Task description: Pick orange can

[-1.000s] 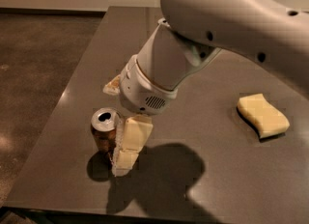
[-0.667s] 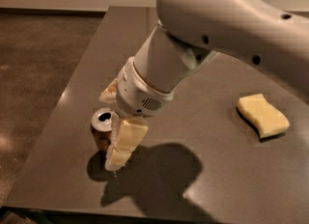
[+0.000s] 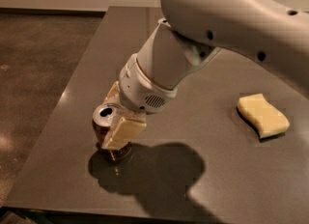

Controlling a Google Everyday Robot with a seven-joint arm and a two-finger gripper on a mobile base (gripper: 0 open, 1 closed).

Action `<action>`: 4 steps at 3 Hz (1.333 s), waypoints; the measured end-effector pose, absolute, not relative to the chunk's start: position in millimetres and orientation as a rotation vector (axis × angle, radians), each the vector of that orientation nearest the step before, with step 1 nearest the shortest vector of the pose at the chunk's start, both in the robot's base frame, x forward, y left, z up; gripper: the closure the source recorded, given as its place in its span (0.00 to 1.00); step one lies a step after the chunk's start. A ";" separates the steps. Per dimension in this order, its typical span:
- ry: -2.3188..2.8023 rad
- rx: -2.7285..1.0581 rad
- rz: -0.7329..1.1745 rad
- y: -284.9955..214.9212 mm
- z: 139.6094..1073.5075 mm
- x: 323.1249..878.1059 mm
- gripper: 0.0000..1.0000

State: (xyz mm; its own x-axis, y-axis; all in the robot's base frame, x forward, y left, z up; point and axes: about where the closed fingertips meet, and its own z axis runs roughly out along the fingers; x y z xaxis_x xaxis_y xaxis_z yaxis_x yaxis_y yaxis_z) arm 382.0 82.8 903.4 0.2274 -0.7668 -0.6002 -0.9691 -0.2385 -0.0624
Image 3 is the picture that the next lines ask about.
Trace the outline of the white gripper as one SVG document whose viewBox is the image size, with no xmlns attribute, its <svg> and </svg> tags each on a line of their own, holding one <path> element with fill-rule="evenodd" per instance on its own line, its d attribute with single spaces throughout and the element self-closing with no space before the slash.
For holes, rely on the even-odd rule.
<svg viewBox="0 0 309 224">
<path fill-rule="evenodd" d="M 155 85 L 141 70 L 137 54 L 132 54 L 104 99 L 104 103 L 117 103 L 135 112 L 156 114 L 176 96 L 177 90 L 166 90 Z M 146 116 L 122 115 L 112 123 L 101 147 L 118 151 L 134 140 L 147 126 Z"/>
</svg>

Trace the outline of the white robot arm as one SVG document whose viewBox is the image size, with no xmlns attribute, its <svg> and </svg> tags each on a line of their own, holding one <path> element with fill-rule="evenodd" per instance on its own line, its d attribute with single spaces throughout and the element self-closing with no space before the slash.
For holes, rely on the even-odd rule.
<svg viewBox="0 0 309 224">
<path fill-rule="evenodd" d="M 258 62 L 307 92 L 309 14 L 273 0 L 161 0 L 163 18 L 131 55 L 104 103 L 113 111 L 101 142 L 120 150 L 163 110 L 180 82 L 222 48 Z"/>
</svg>

